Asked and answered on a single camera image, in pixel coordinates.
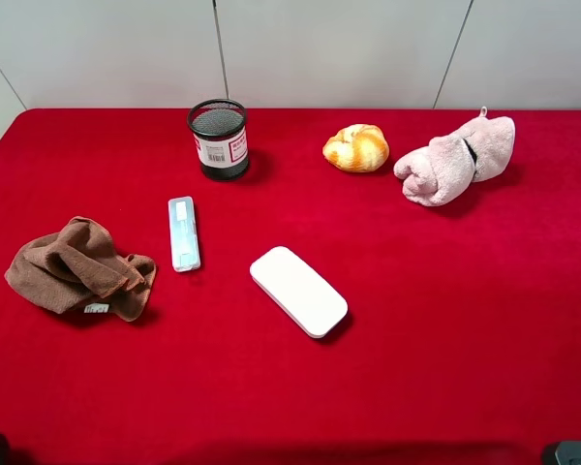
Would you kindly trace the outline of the white flat plastic case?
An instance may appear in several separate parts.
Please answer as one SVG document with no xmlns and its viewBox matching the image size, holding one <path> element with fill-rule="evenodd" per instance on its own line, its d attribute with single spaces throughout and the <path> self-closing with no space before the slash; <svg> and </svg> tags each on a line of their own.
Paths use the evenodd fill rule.
<svg viewBox="0 0 581 465">
<path fill-rule="evenodd" d="M 323 338 L 348 314 L 346 300 L 285 246 L 276 246 L 256 259 L 250 275 L 312 338 Z"/>
</svg>

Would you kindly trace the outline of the clear toothbrush travel case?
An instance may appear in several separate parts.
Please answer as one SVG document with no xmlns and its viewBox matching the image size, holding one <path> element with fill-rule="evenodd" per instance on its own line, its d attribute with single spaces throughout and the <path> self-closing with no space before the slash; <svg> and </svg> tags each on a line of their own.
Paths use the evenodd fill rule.
<svg viewBox="0 0 581 465">
<path fill-rule="evenodd" d="M 189 196 L 168 201 L 171 264 L 176 272 L 200 267 L 199 240 L 193 199 Z"/>
</svg>

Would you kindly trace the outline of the orange white plush bread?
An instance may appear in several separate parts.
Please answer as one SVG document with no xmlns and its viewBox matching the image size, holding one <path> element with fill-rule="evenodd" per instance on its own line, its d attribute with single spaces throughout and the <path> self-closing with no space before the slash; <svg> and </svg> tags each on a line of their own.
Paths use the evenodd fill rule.
<svg viewBox="0 0 581 465">
<path fill-rule="evenodd" d="M 322 149 L 325 160 L 345 172 L 373 172 L 389 157 L 389 146 L 376 125 L 353 124 L 331 137 Z"/>
</svg>

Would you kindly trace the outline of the black mesh pen cup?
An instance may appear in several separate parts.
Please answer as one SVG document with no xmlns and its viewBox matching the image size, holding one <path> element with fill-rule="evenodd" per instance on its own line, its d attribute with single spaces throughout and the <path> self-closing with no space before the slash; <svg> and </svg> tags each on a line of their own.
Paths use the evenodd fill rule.
<svg viewBox="0 0 581 465">
<path fill-rule="evenodd" d="M 249 168 L 247 110 L 230 99 L 195 105 L 187 116 L 203 174 L 215 181 L 241 177 Z"/>
</svg>

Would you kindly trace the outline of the dark base corner right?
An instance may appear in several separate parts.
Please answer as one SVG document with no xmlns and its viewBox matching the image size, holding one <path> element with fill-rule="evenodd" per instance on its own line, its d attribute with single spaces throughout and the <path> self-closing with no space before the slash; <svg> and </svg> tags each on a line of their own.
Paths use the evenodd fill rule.
<svg viewBox="0 0 581 465">
<path fill-rule="evenodd" d="M 581 465 L 581 441 L 560 441 L 542 452 L 543 465 Z"/>
</svg>

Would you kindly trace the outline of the pink rolled towel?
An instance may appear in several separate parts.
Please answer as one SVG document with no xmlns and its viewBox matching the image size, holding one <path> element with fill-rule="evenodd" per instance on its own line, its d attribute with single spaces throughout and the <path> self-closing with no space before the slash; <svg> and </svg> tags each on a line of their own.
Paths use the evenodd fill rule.
<svg viewBox="0 0 581 465">
<path fill-rule="evenodd" d="M 515 143 L 512 118 L 489 118 L 487 108 L 452 133 L 430 139 L 396 161 L 394 175 L 403 195 L 426 207 L 442 206 L 462 195 L 471 184 L 502 174 Z"/>
</svg>

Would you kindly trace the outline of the brown crumpled cloth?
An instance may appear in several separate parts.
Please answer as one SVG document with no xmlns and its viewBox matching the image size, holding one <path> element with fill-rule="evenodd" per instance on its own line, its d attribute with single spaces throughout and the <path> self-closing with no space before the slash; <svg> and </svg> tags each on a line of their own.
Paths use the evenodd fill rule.
<svg viewBox="0 0 581 465">
<path fill-rule="evenodd" d="M 114 314 L 130 323 L 142 314 L 156 275 L 151 258 L 120 255 L 106 228 L 77 216 L 22 246 L 5 279 L 18 295 L 57 315 Z"/>
</svg>

